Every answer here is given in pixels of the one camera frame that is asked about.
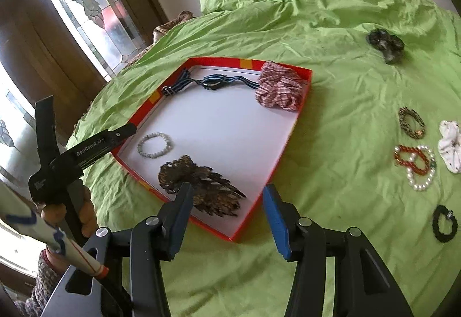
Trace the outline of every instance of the metal screw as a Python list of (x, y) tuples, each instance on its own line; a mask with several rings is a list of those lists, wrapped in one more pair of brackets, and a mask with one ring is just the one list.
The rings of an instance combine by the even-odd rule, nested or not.
[(106, 227), (100, 227), (99, 229), (96, 230), (96, 236), (99, 236), (102, 238), (103, 236), (106, 236), (109, 233), (109, 230)]
[(312, 225), (312, 221), (307, 217), (301, 217), (298, 223), (300, 224), (300, 226), (303, 226), (303, 227), (308, 227)]
[(352, 236), (361, 236), (362, 232), (357, 227), (351, 227), (349, 229), (349, 234), (351, 234)]
[(148, 226), (155, 226), (156, 224), (158, 224), (158, 222), (160, 222), (160, 220), (156, 216), (148, 217), (146, 219), (146, 225)]

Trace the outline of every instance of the sleeve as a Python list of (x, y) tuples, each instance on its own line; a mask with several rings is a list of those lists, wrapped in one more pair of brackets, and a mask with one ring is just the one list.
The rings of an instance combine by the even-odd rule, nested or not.
[(48, 261), (46, 250), (43, 250), (38, 260), (38, 275), (31, 297), (26, 301), (14, 303), (19, 313), (24, 317), (40, 317), (60, 279), (61, 276), (53, 270)]

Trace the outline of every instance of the stained glass window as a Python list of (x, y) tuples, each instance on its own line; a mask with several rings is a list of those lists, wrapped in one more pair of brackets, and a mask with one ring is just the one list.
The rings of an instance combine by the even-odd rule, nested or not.
[(64, 23), (109, 81), (147, 45), (120, 0), (52, 0)]

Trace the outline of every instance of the bracelet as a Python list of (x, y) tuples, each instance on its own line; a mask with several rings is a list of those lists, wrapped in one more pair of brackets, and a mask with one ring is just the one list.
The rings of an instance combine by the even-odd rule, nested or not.
[[(427, 159), (426, 155), (422, 152), (423, 149), (427, 149), (429, 151), (429, 156), (432, 160), (434, 158), (434, 153), (432, 150), (427, 148), (425, 145), (419, 145), (417, 147), (405, 147), (403, 145), (397, 145), (397, 147), (394, 148), (394, 158), (396, 159), (398, 164), (411, 168), (411, 170), (414, 171), (416, 174), (426, 175), (430, 168), (430, 162)], [(411, 153), (408, 161), (405, 161), (402, 158), (400, 158), (399, 152)], [(414, 160), (416, 159), (417, 156), (421, 157), (424, 164), (426, 165), (424, 169), (420, 169), (414, 163)]]
[(366, 41), (383, 53), (386, 63), (398, 62), (403, 57), (403, 48), (405, 47), (403, 41), (382, 28), (372, 30), (366, 36)]
[[(397, 149), (399, 149), (401, 151), (404, 151), (404, 149), (407, 150), (407, 151), (413, 151), (413, 150), (415, 151), (415, 153), (412, 153), (410, 155), (410, 158), (408, 159), (408, 161), (403, 161), (403, 160), (401, 160), (399, 158), (397, 160), (397, 162), (402, 161), (402, 163), (399, 162), (400, 165), (404, 165), (404, 166), (409, 165), (407, 167), (407, 179), (408, 179), (408, 182), (409, 182), (410, 186), (414, 190), (422, 191), (422, 190), (425, 190), (426, 188), (428, 188), (430, 186), (430, 184), (432, 183), (432, 181), (434, 180), (435, 170), (437, 168), (437, 164), (435, 162), (434, 152), (432, 151), (432, 149), (430, 149), (426, 145), (418, 145), (416, 148), (414, 148), (414, 147), (403, 147), (402, 145), (399, 145), (398, 147), (395, 147), (395, 151)], [(429, 153), (430, 162), (427, 160), (427, 157), (424, 155), (423, 150), (427, 150), (427, 152)], [(416, 159), (417, 156), (422, 156), (421, 158), (423, 158), (423, 160), (425, 160), (426, 169), (427, 169), (427, 170), (426, 169), (423, 170), (423, 171), (426, 171), (425, 173), (419, 173), (418, 171), (415, 170), (415, 168), (416, 168), (417, 170), (422, 171), (422, 169), (418, 168), (414, 163), (414, 160)], [(425, 175), (429, 171), (429, 176), (427, 177), (427, 179), (426, 179), (426, 181), (424, 183), (418, 184), (418, 183), (416, 183), (414, 181), (413, 171), (416, 172), (419, 175)]]
[(178, 93), (179, 91), (186, 88), (190, 83), (196, 83), (201, 85), (203, 88), (207, 90), (217, 90), (225, 85), (229, 85), (236, 81), (241, 81), (245, 85), (254, 90), (259, 87), (258, 82), (254, 82), (243, 76), (227, 76), (223, 74), (211, 74), (205, 76), (202, 80), (200, 79), (192, 79), (190, 77), (190, 71), (188, 69), (184, 69), (181, 71), (178, 79), (175, 81), (173, 85), (166, 85), (162, 88), (162, 94), (165, 96), (173, 96), (174, 94)]
[[(416, 122), (421, 126), (420, 129), (413, 131), (408, 122), (405, 121), (405, 117), (409, 115), (413, 117)], [(426, 126), (421, 119), (420, 115), (415, 112), (413, 109), (408, 109), (407, 107), (401, 107), (399, 109), (399, 123), (400, 128), (405, 131), (405, 133), (412, 137), (413, 139), (422, 139), (426, 133)]]
[[(149, 139), (153, 137), (161, 137), (163, 140), (165, 140), (165, 148), (163, 148), (161, 151), (156, 152), (156, 153), (145, 153), (142, 151), (142, 145)], [(173, 142), (171, 138), (165, 134), (165, 133), (151, 133), (149, 135), (144, 136), (141, 141), (138, 143), (138, 153), (146, 158), (159, 158), (161, 156), (164, 156), (167, 154), (170, 150), (173, 149)]]
[[(439, 217), (440, 215), (444, 215), (447, 220), (452, 222), (451, 233), (444, 234), (440, 232), (439, 228)], [(448, 210), (444, 205), (438, 205), (437, 208), (434, 210), (434, 214), (432, 216), (432, 229), (434, 230), (434, 235), (436, 239), (441, 243), (448, 243), (451, 239), (453, 239), (458, 231), (458, 221), (456, 220), (455, 216), (453, 215), (452, 210)]]

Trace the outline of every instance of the black scrunchie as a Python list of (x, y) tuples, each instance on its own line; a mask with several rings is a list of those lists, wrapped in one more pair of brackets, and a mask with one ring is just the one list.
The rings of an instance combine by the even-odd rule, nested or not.
[[(439, 217), (441, 214), (444, 215), (447, 220), (450, 220), (453, 224), (451, 233), (448, 235), (440, 232)], [(458, 231), (458, 221), (456, 220), (451, 210), (448, 210), (444, 205), (438, 205), (437, 208), (435, 208), (434, 214), (432, 216), (432, 229), (434, 230), (434, 235), (439, 242), (448, 243), (455, 237), (456, 232)]]

